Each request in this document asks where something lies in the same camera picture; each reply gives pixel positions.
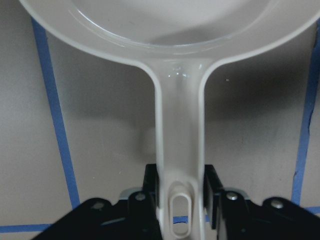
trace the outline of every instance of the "white plastic utensil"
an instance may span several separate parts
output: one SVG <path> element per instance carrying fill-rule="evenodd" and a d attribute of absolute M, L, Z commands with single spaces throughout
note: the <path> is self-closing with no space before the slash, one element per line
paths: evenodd
<path fill-rule="evenodd" d="M 217 67 L 275 48 L 320 0 L 20 0 L 70 45 L 146 71 L 155 87 L 158 219 L 165 240 L 204 240 L 204 88 Z M 173 227 L 176 201 L 187 228 Z"/>

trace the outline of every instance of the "screw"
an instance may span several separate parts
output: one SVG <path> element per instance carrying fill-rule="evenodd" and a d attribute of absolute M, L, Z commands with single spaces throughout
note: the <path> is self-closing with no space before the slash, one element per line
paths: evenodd
<path fill-rule="evenodd" d="M 105 206 L 105 204 L 104 204 L 103 202 L 97 201 L 97 202 L 91 207 L 91 209 L 101 211 L 104 206 Z"/>
<path fill-rule="evenodd" d="M 139 192 L 137 195 L 135 195 L 135 200 L 137 201 L 143 201 L 146 199 L 146 195 L 144 195 L 142 192 Z"/>
<path fill-rule="evenodd" d="M 226 198 L 234 201 L 238 199 L 238 195 L 233 191 L 229 191 L 226 193 Z"/>
<path fill-rule="evenodd" d="M 274 199 L 271 201 L 271 206 L 276 209 L 282 209 L 284 207 L 284 204 L 281 201 Z"/>

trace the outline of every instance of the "glossy white surface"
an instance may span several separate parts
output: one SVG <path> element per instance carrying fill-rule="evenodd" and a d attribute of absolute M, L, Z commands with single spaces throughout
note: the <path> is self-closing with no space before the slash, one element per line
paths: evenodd
<path fill-rule="evenodd" d="M 206 80 L 222 64 L 262 53 L 296 36 L 319 17 L 320 2 L 270 0 L 235 4 L 234 0 L 217 0 L 193 5 L 176 1 L 177 6 L 171 1 L 21 2 L 36 20 L 67 43 L 140 67 L 151 76 L 156 97 L 158 216 L 164 239 L 175 238 L 169 231 L 168 206 L 175 184 L 188 188 L 192 199 L 188 239 L 204 239 Z M 212 8 L 215 17 L 210 16 L 208 8 Z M 186 21 L 187 13 L 192 13 L 190 22 Z"/>

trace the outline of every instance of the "metal screw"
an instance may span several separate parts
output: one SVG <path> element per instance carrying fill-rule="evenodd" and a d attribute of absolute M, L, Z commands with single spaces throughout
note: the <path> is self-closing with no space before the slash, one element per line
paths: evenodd
<path fill-rule="evenodd" d="M 97 201 L 91 208 L 101 211 L 104 206 L 105 204 L 103 202 Z"/>
<path fill-rule="evenodd" d="M 146 195 L 144 195 L 142 192 L 139 192 L 137 195 L 135 195 L 135 200 L 137 201 L 143 201 L 146 199 Z"/>
<path fill-rule="evenodd" d="M 234 201 L 238 199 L 238 195 L 233 191 L 229 191 L 226 193 L 226 198 Z"/>
<path fill-rule="evenodd" d="M 284 204 L 281 201 L 274 199 L 271 201 L 271 206 L 276 209 L 282 209 L 284 207 Z"/>

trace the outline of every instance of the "bolt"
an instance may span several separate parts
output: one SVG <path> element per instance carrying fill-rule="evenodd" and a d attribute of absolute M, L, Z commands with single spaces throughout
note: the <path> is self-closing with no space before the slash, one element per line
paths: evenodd
<path fill-rule="evenodd" d="M 233 191 L 229 191 L 226 193 L 226 198 L 234 201 L 238 199 L 238 195 Z"/>
<path fill-rule="evenodd" d="M 105 204 L 103 202 L 97 201 L 91 208 L 101 211 L 104 206 Z"/>
<path fill-rule="evenodd" d="M 284 207 L 284 204 L 281 201 L 274 199 L 271 201 L 271 206 L 276 209 L 282 209 Z"/>
<path fill-rule="evenodd" d="M 139 192 L 137 195 L 135 195 L 135 200 L 137 201 L 143 201 L 146 199 L 146 195 L 144 195 L 142 192 Z"/>

